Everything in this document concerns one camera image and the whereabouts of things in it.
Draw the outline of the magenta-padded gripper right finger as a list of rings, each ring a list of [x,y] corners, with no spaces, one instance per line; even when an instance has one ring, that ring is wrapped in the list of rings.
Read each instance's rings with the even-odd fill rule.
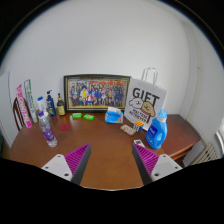
[[[132,154],[135,158],[144,185],[157,181],[182,169],[182,167],[167,154],[158,155],[137,144],[132,145]]]

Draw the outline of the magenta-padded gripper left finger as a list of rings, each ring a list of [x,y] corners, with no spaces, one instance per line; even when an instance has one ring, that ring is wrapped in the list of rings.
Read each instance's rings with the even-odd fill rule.
[[[86,144],[66,155],[57,154],[42,169],[79,185],[82,181],[90,155],[91,145]]]

